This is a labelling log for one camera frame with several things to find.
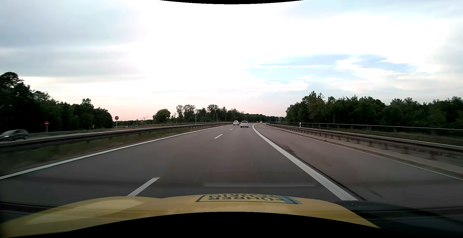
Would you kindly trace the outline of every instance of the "road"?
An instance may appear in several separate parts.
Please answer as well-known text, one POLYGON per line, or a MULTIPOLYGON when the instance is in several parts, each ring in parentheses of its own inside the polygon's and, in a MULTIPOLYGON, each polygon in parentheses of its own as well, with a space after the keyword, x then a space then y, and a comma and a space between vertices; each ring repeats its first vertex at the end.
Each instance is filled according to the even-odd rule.
POLYGON ((350 196, 413 207, 463 205, 460 179, 265 124, 208 128, 107 152, 2 179, 0 190, 2 221, 31 213, 10 212, 29 205, 49 208, 127 195, 258 193, 327 201, 350 196))

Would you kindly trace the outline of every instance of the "white car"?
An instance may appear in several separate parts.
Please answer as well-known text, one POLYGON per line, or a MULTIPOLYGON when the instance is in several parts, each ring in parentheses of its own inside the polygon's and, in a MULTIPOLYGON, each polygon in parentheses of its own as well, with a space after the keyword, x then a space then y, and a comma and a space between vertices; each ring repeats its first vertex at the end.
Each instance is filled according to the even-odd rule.
POLYGON ((247 121, 242 121, 241 124, 239 125, 240 128, 246 127, 249 128, 249 123, 247 121))

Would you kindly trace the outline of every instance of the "cloudy sky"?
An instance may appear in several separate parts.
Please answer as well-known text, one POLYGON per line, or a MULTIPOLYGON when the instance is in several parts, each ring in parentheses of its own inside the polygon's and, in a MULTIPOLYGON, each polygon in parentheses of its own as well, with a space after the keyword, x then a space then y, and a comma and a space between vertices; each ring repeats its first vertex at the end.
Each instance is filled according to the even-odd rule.
POLYGON ((463 96, 463 0, 0 0, 0 73, 120 119, 217 104, 285 116, 311 91, 463 96))

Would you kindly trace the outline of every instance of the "car hood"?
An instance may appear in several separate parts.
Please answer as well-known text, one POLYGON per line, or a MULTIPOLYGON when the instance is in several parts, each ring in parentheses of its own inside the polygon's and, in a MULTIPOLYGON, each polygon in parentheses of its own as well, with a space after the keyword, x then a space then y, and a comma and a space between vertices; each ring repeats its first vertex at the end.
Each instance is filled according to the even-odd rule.
POLYGON ((340 205, 322 200, 266 194, 204 194, 168 198, 115 196, 91 199, 13 219, 0 224, 0 228, 5 237, 17 237, 193 212, 285 213, 377 227, 340 205))

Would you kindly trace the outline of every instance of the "treeline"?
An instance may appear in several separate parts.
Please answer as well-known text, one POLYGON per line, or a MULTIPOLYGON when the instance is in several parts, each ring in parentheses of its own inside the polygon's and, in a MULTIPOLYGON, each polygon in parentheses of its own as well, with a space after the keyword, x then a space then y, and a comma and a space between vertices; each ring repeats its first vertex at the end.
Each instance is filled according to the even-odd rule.
POLYGON ((30 133, 48 131, 111 128, 113 117, 101 107, 95 108, 90 99, 81 104, 60 102, 48 93, 31 90, 14 72, 0 75, 0 132, 24 129, 30 133))
MULTIPOLYGON (((236 110, 235 108, 227 110, 225 106, 220 108, 216 104, 210 104, 207 107, 197 109, 196 106, 186 104, 177 105, 174 114, 168 109, 161 109, 143 124, 157 123, 179 123, 179 122, 215 122, 215 121, 277 121, 284 117, 265 116, 262 114, 249 114, 236 110)), ((119 121, 118 126, 141 125, 140 120, 119 121)))
POLYGON ((286 121, 463 129, 463 100, 454 96, 419 103, 406 98, 386 105, 370 96, 335 99, 312 91, 286 109, 286 121))

